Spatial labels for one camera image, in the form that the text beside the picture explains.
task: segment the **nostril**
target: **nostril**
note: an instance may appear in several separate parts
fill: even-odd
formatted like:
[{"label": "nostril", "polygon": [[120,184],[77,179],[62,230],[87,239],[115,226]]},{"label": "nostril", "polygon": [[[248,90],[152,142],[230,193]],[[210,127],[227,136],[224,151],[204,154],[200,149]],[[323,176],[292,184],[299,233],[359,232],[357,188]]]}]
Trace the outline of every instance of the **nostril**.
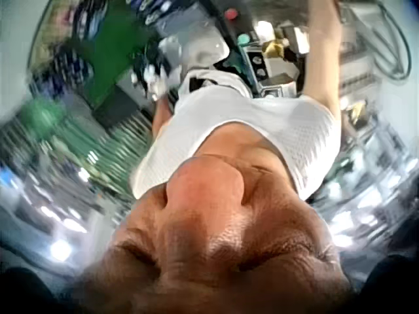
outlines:
[{"label": "nostril", "polygon": [[153,203],[158,209],[163,209],[168,203],[168,195],[166,192],[167,183],[162,183],[152,189]]}]

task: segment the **merchandise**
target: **merchandise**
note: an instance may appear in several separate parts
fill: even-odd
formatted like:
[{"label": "merchandise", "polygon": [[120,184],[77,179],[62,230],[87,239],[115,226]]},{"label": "merchandise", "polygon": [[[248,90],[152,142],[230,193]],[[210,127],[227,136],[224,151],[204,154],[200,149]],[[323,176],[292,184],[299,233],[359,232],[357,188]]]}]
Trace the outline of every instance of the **merchandise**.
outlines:
[{"label": "merchandise", "polygon": [[54,59],[42,69],[32,73],[29,89],[35,96],[58,99],[66,90],[82,86],[91,77],[93,77],[93,68],[88,62],[74,50],[59,48]]}]

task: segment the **eye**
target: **eye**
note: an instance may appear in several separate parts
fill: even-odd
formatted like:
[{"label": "eye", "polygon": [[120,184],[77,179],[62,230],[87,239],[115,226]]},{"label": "eye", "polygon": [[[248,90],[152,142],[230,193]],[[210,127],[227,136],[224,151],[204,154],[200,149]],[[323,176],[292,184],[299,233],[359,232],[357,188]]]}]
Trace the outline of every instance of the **eye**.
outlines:
[{"label": "eye", "polygon": [[250,271],[254,270],[255,268],[258,268],[260,265],[264,264],[271,258],[277,257],[278,253],[265,253],[262,255],[255,256],[253,258],[250,258],[249,260],[246,260],[244,263],[241,263],[238,265],[239,271]]},{"label": "eye", "polygon": [[129,241],[118,245],[120,249],[130,253],[136,260],[149,266],[156,266],[156,261],[153,260],[151,255],[142,251],[137,245],[130,243]]}]

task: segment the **wrinkled skin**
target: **wrinkled skin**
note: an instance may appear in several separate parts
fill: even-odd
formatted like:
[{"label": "wrinkled skin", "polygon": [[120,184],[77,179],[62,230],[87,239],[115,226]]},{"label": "wrinkled skin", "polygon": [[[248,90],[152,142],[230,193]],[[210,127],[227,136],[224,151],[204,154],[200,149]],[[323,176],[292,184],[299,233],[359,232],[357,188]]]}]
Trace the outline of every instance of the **wrinkled skin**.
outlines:
[{"label": "wrinkled skin", "polygon": [[327,226],[283,176],[207,154],[136,203],[79,284],[96,313],[317,313],[350,295]]}]

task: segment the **cable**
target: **cable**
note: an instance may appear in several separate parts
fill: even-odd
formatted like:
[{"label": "cable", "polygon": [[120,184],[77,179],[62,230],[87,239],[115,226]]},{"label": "cable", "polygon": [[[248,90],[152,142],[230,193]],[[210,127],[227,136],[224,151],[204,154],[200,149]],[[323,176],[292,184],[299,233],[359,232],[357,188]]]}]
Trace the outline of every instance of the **cable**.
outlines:
[{"label": "cable", "polygon": [[[389,42],[387,40],[385,40],[385,38],[379,32],[377,32],[376,30],[374,30],[373,32],[376,35],[376,37],[386,47],[388,47],[388,51],[397,61],[396,61],[396,64],[393,65],[392,69],[389,70],[389,71],[385,70],[383,65],[381,63],[379,63],[376,58],[374,60],[374,63],[376,65],[377,69],[383,75],[388,77],[389,79],[397,81],[397,82],[404,81],[404,80],[408,79],[408,77],[410,76],[410,73],[412,71],[412,55],[411,55],[409,44],[407,42],[405,34],[403,33],[400,26],[395,21],[395,18],[388,12],[388,10],[384,6],[384,4],[379,0],[376,0],[376,4],[378,5],[378,7],[381,10],[383,22],[384,22],[387,30],[390,32],[390,36],[392,37],[391,42],[393,43],[393,47],[395,47],[395,50],[392,49],[392,46],[389,44]],[[406,71],[405,71],[405,67],[403,66],[403,60],[401,59],[399,42],[398,42],[397,36],[394,32],[394,28],[397,30],[398,34],[400,35],[400,38],[401,38],[401,40],[402,40],[402,42],[405,46],[405,49],[406,49],[406,54],[407,54],[407,68],[406,68]],[[366,40],[367,44],[370,46],[370,48],[373,48],[373,50],[375,50],[375,52],[379,51],[379,49],[377,49],[370,41],[368,41],[368,39],[365,39],[365,40]],[[383,55],[383,53],[378,53],[378,54],[380,55],[380,57],[382,59],[384,59],[384,61],[386,61],[389,64],[391,63]]]}]

